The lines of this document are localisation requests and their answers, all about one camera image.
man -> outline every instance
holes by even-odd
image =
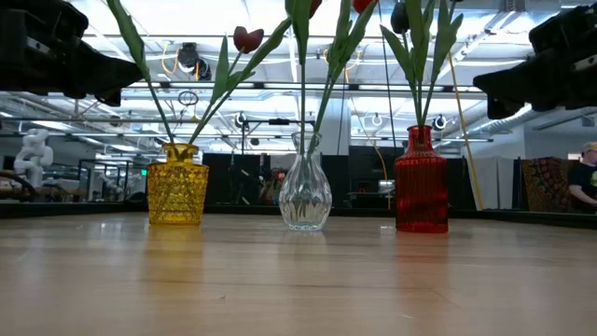
[[[582,147],[582,160],[568,173],[572,206],[580,213],[597,213],[597,142]]]

red vase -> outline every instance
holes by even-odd
[[[431,126],[409,127],[409,148],[396,160],[396,229],[448,231],[448,161],[431,146]]]

vase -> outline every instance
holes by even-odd
[[[409,127],[409,148],[395,165],[398,231],[448,231],[447,164],[431,146],[431,126]]]
[[[188,144],[164,144],[166,162],[147,166],[149,224],[199,226],[209,167],[193,163],[199,149]]]
[[[317,151],[322,135],[305,133],[305,150],[300,154],[300,133],[293,133],[297,158],[280,190],[280,210],[290,230],[317,231],[326,224],[332,207],[332,193],[321,169]]]

wooden table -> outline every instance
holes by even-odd
[[[597,231],[146,214],[0,221],[0,335],[597,335]]]

flower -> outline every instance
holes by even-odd
[[[407,5],[405,3],[396,4],[390,23],[392,24],[392,30],[396,34],[406,33],[409,30],[409,15],[407,14]]]
[[[247,33],[244,27],[236,27],[234,30],[234,46],[236,50],[242,53],[249,53],[261,45],[263,41],[263,29],[257,29],[254,32]]]
[[[361,14],[373,1],[375,1],[376,3],[380,2],[380,0],[353,0],[354,10],[356,10],[357,13]]]
[[[321,6],[322,2],[323,2],[323,0],[312,0],[311,1],[311,9],[309,10],[309,19],[312,18],[313,15],[315,15],[317,8],[319,8],[319,6]]]

